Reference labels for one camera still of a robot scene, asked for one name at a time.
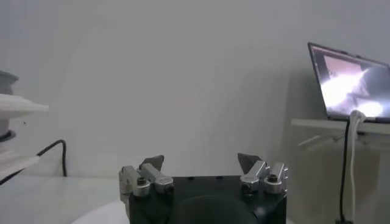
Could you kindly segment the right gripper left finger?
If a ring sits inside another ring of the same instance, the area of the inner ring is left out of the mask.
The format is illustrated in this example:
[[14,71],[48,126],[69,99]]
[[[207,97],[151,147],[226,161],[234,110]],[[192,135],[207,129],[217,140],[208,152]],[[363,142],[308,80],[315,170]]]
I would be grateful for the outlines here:
[[168,194],[174,190],[172,177],[161,173],[165,157],[157,155],[144,159],[138,166],[124,166],[119,171],[119,196],[125,203],[130,196],[146,198],[152,192]]

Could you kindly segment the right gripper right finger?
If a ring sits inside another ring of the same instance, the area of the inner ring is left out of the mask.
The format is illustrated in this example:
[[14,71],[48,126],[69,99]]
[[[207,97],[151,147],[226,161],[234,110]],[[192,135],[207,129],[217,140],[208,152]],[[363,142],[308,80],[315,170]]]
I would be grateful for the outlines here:
[[245,194],[257,192],[260,187],[268,194],[287,191],[288,167],[284,163],[269,165],[257,155],[238,153],[238,162],[243,170],[239,178]]

